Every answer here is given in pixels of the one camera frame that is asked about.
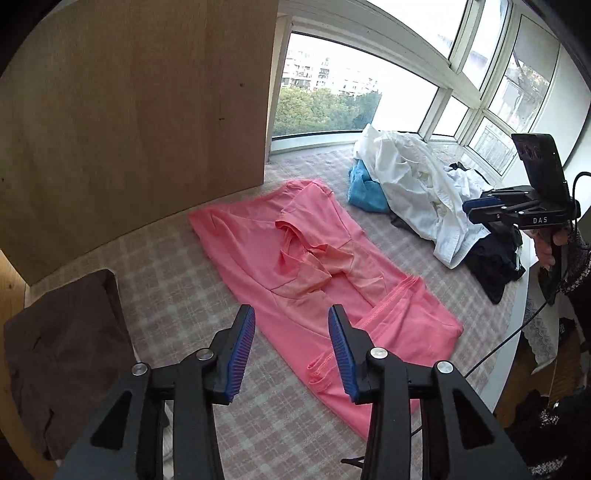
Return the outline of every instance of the building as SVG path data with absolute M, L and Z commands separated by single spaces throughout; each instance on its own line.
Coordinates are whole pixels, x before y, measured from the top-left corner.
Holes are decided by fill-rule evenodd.
M 378 91 L 378 81 L 340 59 L 290 48 L 281 87 L 299 87 L 311 92 L 327 88 L 335 95 L 357 96 Z

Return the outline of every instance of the checkered mat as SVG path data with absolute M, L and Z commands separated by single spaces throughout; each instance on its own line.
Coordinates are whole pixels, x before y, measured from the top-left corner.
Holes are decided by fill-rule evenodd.
M 400 269 L 423 277 L 463 323 L 451 360 L 467 371 L 502 339 L 515 284 L 492 305 L 468 269 L 453 270 L 433 256 L 433 243 L 390 225 L 387 215 L 366 213 L 346 202 L 351 146 L 327 153 L 283 154 L 265 168 L 261 187 L 215 200 L 234 202 L 276 189 L 294 178 L 322 179 L 369 239 Z M 442 158 L 449 164 L 454 159 Z M 33 285 L 27 302 L 99 268 L 117 276 L 129 334 L 139 357 L 153 367 L 172 364 L 209 344 L 228 327 L 238 302 L 205 256 L 187 212 L 124 235 L 67 264 Z M 492 357 L 470 378 L 480 391 L 494 367 Z M 365 445 L 291 372 L 257 331 L 240 394 L 215 407 L 219 449 L 227 479 L 358 479 L 359 470 L 339 459 L 362 455 Z M 413 428 L 420 415 L 413 416 Z M 420 478 L 421 435 L 413 438 L 412 478 Z

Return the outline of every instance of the glass pane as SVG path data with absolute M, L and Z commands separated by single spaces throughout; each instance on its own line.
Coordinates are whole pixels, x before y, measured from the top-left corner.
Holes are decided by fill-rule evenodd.
M 433 45 L 445 58 L 452 51 L 466 0 L 369 0 Z
M 501 174 L 517 154 L 511 137 L 487 118 L 480 123 L 470 146 Z
M 529 130 L 548 92 L 560 45 L 552 35 L 521 17 L 509 65 L 490 110 L 516 132 Z
M 368 53 L 292 34 L 273 136 L 378 129 L 418 131 L 437 87 Z
M 482 86 L 507 14 L 507 0 L 486 0 L 472 49 L 462 72 L 476 88 Z
M 461 103 L 460 100 L 451 97 L 435 127 L 435 130 L 433 131 L 433 134 L 449 135 L 450 137 L 453 137 L 467 111 L 468 107 L 466 105 Z

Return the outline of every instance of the pink dress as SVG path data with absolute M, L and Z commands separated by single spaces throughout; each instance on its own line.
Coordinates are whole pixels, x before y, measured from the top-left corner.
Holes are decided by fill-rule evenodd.
M 386 258 L 318 180 L 288 181 L 254 200 L 194 210 L 189 219 L 226 285 L 254 307 L 257 328 L 364 439 L 371 406 L 352 404 L 343 390 L 329 307 L 342 303 L 351 324 L 405 362 L 448 359 L 462 334 L 423 280 Z

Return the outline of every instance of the blue cloth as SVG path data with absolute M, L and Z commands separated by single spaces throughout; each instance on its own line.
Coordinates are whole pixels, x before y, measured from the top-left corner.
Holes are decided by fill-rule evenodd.
M 349 182 L 347 201 L 351 205 L 366 212 L 388 213 L 390 211 L 382 186 L 371 179 L 363 161 L 356 160 L 355 165 L 350 168 Z

